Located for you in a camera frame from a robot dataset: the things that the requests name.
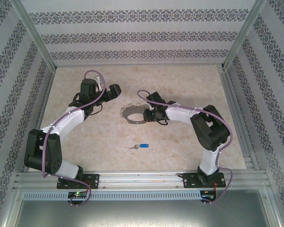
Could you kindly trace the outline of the grey sheet metal panel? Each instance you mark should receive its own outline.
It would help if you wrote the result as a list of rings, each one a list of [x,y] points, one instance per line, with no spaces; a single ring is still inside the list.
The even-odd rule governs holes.
[[[228,191],[217,203],[198,200],[24,201],[16,195],[4,227],[284,227],[268,189]]]

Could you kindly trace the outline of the metal keyring plate with rings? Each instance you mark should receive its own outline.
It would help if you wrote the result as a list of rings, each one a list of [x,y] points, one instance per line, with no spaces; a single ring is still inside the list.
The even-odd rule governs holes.
[[[146,121],[144,120],[143,113],[147,109],[149,109],[148,104],[142,104],[142,105],[140,103],[137,103],[136,105],[127,104],[126,106],[123,106],[121,108],[120,115],[122,118],[126,119],[129,124],[135,124],[135,125],[145,124]],[[142,119],[139,121],[129,119],[129,116],[133,114],[141,114]]]

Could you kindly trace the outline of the aluminium frame post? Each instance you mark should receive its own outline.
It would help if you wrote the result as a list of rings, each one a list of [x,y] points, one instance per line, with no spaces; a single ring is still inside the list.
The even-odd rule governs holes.
[[[225,61],[222,64],[223,70],[229,68],[230,64],[232,63],[233,59],[235,58],[237,52],[239,51],[243,41],[245,40],[246,36],[248,35],[250,29],[252,28],[253,23],[255,22],[256,18],[258,17],[260,11],[262,10],[263,6],[267,0],[255,0],[254,5],[252,6],[250,12],[248,13],[246,20],[244,21],[237,37],[234,40],[233,45],[231,46]]]
[[[22,23],[26,27],[30,37],[36,44],[40,54],[42,55],[43,59],[45,60],[47,66],[54,71],[57,69],[57,66],[50,55],[41,35],[39,34],[36,26],[33,23],[29,13],[27,12],[22,0],[9,0],[12,7],[15,9],[16,13],[18,14],[19,18],[21,19]]]

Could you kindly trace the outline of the thin aluminium wall strip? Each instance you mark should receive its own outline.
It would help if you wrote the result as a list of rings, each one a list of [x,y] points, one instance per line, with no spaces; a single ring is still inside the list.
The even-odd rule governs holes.
[[[182,67],[182,66],[217,66],[223,67],[222,63],[184,63],[184,64],[96,64],[96,65],[62,65],[57,66],[60,69],[68,69],[68,68],[102,68],[102,67]]]

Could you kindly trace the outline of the aluminium mounting rail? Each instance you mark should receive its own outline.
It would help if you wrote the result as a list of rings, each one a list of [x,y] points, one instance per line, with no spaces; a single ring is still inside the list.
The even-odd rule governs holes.
[[[98,171],[89,174],[99,174],[99,190],[159,190],[159,189],[182,189],[183,177],[179,171],[121,171],[109,172]],[[260,189],[270,188],[271,183],[264,170],[233,170],[222,171],[226,183],[230,184],[230,189]],[[55,190],[57,178],[48,176],[43,178],[40,172],[18,173],[13,183],[13,190],[33,190],[46,191]]]

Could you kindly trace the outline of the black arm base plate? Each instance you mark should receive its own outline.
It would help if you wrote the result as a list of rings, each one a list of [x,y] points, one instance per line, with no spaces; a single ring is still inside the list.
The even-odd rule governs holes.
[[[91,189],[97,189],[99,183],[99,174],[83,174],[83,178],[80,180],[90,186]],[[58,178],[57,189],[87,189],[87,186],[74,182],[71,180]]]
[[[209,183],[203,184],[197,176],[197,173],[183,173],[184,188],[225,188],[226,181],[223,173],[218,173]]]

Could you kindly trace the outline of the small green circuit board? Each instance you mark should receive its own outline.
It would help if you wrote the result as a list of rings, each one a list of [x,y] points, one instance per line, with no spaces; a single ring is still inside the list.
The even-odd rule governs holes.
[[[202,201],[213,202],[216,200],[216,191],[200,191]]]
[[[87,197],[86,192],[68,192],[68,199],[85,199]]]

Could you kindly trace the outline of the aluminium side rail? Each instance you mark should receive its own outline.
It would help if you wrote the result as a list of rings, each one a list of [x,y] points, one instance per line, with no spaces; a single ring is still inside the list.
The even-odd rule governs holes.
[[[51,72],[50,69],[39,68],[32,87],[29,89],[27,96],[25,96],[24,111],[20,120],[21,130],[18,131],[18,172],[28,171],[28,168],[24,165],[28,133],[32,129],[39,129],[41,126],[46,106],[47,92],[53,75],[54,72]]]
[[[235,90],[231,84],[228,73],[223,69],[221,64],[217,65],[222,86],[225,92],[225,96],[228,102],[232,120],[234,123],[237,138],[240,144],[240,148],[244,157],[244,162],[247,169],[259,170],[259,166],[256,160],[255,152],[253,150],[251,141],[248,136],[247,129],[243,120],[243,116],[240,111],[239,103],[235,95]]]

